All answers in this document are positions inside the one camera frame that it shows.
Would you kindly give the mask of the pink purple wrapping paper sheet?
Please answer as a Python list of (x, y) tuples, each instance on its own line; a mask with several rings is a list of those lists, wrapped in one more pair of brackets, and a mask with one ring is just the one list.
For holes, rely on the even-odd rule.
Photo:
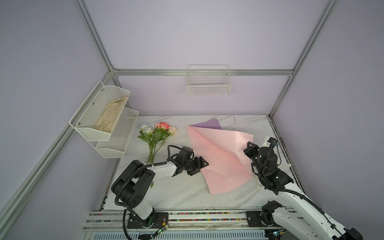
[(244, 153), (253, 135), (197, 126), (186, 130), (196, 155), (209, 164), (201, 172), (211, 195), (233, 191), (253, 178), (251, 160)]

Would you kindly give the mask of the cream fake rose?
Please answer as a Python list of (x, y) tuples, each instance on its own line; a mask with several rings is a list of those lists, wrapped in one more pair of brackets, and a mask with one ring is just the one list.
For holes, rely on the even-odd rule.
[(163, 147), (167, 139), (170, 136), (174, 136), (178, 132), (178, 130), (174, 126), (170, 126), (168, 129), (164, 129), (163, 132), (165, 134), (165, 136), (163, 137), (164, 139), (161, 141), (161, 144), (155, 149), (154, 155), (156, 155), (157, 152)]

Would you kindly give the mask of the red pink fake rose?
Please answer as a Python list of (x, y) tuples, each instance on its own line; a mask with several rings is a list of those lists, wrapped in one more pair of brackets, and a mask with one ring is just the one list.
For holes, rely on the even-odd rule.
[(162, 148), (167, 138), (171, 135), (170, 125), (165, 122), (156, 123), (154, 129), (150, 134), (150, 155), (147, 163), (152, 164), (155, 159), (156, 153)]

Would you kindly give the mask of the white blue fake rose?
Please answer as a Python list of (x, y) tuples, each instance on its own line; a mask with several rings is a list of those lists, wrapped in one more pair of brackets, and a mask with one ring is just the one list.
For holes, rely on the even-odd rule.
[(151, 127), (151, 128), (153, 128), (150, 124), (148, 124), (148, 123), (143, 123), (143, 124), (141, 124), (140, 126), (139, 126), (139, 132), (140, 132), (140, 135), (138, 136), (138, 138), (139, 139), (143, 139), (143, 136), (142, 136), (142, 133), (141, 133), (141, 131), (144, 129), (144, 128), (147, 128), (147, 127)]

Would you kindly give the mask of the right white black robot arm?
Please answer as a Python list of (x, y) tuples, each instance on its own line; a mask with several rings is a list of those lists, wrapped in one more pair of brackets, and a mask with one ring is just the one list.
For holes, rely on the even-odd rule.
[(261, 224), (271, 227), (276, 224), (288, 230), (300, 240), (361, 240), (362, 234), (355, 228), (347, 229), (331, 218), (314, 203), (295, 181), (278, 166), (279, 155), (274, 148), (278, 141), (267, 139), (262, 147), (248, 142), (244, 154), (251, 159), (251, 168), (265, 190), (290, 204), (301, 215), (299, 220), (277, 201), (269, 201), (262, 206)]

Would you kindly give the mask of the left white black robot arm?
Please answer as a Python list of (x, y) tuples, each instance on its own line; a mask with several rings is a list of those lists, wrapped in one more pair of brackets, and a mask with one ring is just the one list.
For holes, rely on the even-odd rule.
[(143, 221), (154, 218), (156, 211), (145, 200), (151, 184), (158, 179), (175, 177), (183, 172), (193, 176), (201, 172), (209, 163), (195, 155), (193, 149), (169, 145), (164, 162), (144, 164), (132, 161), (114, 181), (111, 191), (115, 195), (114, 204), (123, 207)]

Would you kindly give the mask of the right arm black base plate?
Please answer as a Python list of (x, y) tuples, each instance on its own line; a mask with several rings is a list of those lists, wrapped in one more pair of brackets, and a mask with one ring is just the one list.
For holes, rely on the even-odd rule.
[(250, 228), (271, 228), (279, 227), (273, 220), (270, 220), (268, 223), (262, 218), (262, 211), (246, 211), (246, 220), (248, 227)]

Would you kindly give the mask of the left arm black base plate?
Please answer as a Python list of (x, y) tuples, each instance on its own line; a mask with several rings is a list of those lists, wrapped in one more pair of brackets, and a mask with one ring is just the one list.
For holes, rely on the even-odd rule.
[(169, 213), (155, 212), (143, 220), (138, 215), (130, 214), (126, 227), (128, 229), (160, 229), (168, 223)]

